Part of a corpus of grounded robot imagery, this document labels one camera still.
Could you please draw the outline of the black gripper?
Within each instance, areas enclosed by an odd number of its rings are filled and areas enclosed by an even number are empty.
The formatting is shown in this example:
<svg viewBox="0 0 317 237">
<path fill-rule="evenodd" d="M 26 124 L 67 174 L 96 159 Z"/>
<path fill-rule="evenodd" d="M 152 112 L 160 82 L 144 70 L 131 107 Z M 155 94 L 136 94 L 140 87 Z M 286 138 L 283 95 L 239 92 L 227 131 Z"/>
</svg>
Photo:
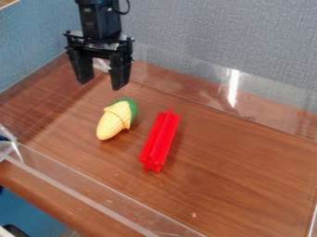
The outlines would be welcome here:
<svg viewBox="0 0 317 237">
<path fill-rule="evenodd" d="M 120 90 L 129 81 L 135 39 L 123 33 L 105 39 L 84 37 L 83 31 L 67 31 L 63 35 L 67 38 L 65 49 L 79 83 L 85 84 L 93 78 L 92 58 L 104 58 L 109 59 L 112 90 Z"/>
</svg>

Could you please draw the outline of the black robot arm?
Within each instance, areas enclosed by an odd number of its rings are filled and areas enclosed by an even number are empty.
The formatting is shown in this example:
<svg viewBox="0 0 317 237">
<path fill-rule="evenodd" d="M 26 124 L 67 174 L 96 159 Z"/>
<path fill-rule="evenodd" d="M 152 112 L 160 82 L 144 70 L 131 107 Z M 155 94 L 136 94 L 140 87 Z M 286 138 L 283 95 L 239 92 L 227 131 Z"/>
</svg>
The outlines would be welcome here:
<svg viewBox="0 0 317 237">
<path fill-rule="evenodd" d="M 75 0 L 79 8 L 80 31 L 67 30 L 65 51 L 75 76 L 81 84 L 93 79 L 92 60 L 108 60 L 108 74 L 113 91 L 129 81 L 133 61 L 133 38 L 121 33 L 121 19 L 129 11 L 120 10 L 119 0 Z"/>
</svg>

